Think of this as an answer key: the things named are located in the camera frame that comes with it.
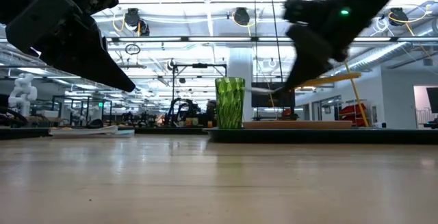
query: table surface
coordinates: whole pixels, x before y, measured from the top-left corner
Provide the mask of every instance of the table surface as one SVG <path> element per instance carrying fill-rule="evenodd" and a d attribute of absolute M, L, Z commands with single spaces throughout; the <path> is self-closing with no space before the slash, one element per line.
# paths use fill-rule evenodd
<path fill-rule="evenodd" d="M 438 147 L 0 143 L 0 223 L 435 224 Z"/>

